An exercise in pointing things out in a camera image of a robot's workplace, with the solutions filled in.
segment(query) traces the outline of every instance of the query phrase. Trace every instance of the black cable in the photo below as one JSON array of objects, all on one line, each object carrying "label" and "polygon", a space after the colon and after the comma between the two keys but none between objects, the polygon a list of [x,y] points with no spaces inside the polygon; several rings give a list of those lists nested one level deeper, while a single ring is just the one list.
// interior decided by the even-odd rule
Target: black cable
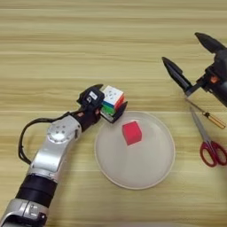
[{"label": "black cable", "polygon": [[37,123],[52,123],[54,121],[57,121],[57,120],[61,120],[62,118],[68,116],[68,115],[74,115],[74,114],[78,114],[78,113],[81,113],[83,110],[80,110],[80,111],[75,111],[75,112],[66,112],[64,113],[62,116],[58,117],[58,118],[37,118],[37,119],[34,119],[32,120],[30,123],[28,123],[24,129],[21,131],[21,134],[20,134],[20,139],[19,139],[19,145],[18,145],[18,155],[19,155],[19,158],[21,160],[23,160],[24,162],[26,162],[28,165],[31,164],[31,160],[26,156],[25,152],[24,152],[24,146],[23,146],[23,138],[24,138],[24,135],[25,135],[25,132],[26,130],[34,125],[34,124],[37,124]]}]

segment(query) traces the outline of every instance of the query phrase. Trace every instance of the screwdriver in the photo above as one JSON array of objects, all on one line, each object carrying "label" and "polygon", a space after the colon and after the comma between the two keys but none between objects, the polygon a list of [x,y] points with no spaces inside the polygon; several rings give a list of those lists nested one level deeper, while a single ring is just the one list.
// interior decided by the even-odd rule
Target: screwdriver
[{"label": "screwdriver", "polygon": [[201,109],[200,107],[198,107],[197,105],[195,105],[193,102],[191,102],[191,100],[189,100],[188,98],[185,98],[185,100],[190,103],[192,106],[194,106],[195,108],[197,108],[199,111],[202,112],[202,114],[207,117],[211,122],[213,122],[216,126],[218,126],[221,129],[224,129],[226,127],[226,124],[221,121],[220,119],[218,119],[216,116],[212,115],[209,112],[206,112],[205,110]]}]

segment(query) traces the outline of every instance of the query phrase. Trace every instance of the wooden table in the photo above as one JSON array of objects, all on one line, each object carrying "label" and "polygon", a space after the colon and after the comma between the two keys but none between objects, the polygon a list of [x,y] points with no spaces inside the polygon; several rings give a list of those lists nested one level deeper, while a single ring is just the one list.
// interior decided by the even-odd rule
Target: wooden table
[{"label": "wooden table", "polygon": [[[227,44],[224,0],[8,0],[0,1],[0,213],[27,171],[17,156],[23,126],[78,108],[94,83],[125,91],[129,110],[166,123],[176,142],[176,163],[156,187],[133,192],[110,183],[94,159],[100,122],[69,154],[48,226],[93,226],[116,221],[171,221],[227,225],[226,168],[200,159],[200,134],[183,92],[161,57],[173,59],[195,82],[213,56],[198,44],[204,32]],[[203,90],[198,105],[227,121],[226,108]],[[227,147],[226,130],[203,119],[210,136]],[[31,128],[27,155],[41,145],[46,125]]]}]

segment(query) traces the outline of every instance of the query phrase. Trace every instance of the red cube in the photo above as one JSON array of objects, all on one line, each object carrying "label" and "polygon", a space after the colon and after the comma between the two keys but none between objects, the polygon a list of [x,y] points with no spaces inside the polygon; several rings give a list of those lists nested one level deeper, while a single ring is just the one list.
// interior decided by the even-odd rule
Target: red cube
[{"label": "red cube", "polygon": [[122,133],[127,145],[133,145],[142,139],[142,132],[136,121],[122,125]]}]

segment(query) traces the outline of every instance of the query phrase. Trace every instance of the rubik's cube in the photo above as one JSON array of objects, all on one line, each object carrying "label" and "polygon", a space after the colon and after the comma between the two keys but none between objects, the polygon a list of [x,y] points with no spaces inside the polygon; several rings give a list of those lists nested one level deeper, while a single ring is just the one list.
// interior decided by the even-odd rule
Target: rubik's cube
[{"label": "rubik's cube", "polygon": [[103,100],[102,111],[114,115],[124,101],[124,93],[111,86],[107,86],[103,90],[103,93],[105,94],[105,98]]}]

